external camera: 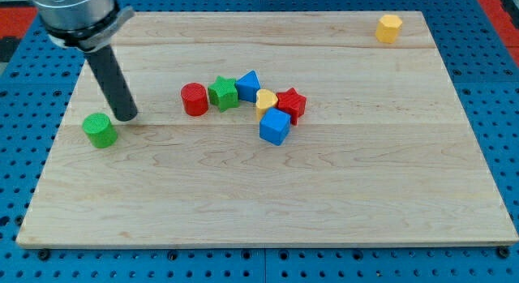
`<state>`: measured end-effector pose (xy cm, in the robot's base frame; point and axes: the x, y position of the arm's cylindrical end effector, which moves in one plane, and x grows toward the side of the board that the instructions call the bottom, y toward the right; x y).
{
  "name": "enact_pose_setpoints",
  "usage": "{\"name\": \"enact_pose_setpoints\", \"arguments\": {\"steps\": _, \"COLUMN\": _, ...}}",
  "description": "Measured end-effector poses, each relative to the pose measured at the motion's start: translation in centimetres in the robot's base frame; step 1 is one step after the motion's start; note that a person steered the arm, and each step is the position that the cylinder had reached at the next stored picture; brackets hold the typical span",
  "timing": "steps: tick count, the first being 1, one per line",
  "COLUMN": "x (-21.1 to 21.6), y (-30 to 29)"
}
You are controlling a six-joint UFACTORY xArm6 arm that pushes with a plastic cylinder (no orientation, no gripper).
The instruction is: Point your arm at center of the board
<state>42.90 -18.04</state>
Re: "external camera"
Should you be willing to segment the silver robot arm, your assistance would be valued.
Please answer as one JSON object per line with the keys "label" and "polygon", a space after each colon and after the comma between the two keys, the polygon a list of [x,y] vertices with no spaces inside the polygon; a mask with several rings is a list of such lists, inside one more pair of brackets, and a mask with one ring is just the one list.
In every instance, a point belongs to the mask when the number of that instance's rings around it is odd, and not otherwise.
{"label": "silver robot arm", "polygon": [[93,53],[130,20],[132,7],[117,0],[32,0],[51,41],[61,48]]}

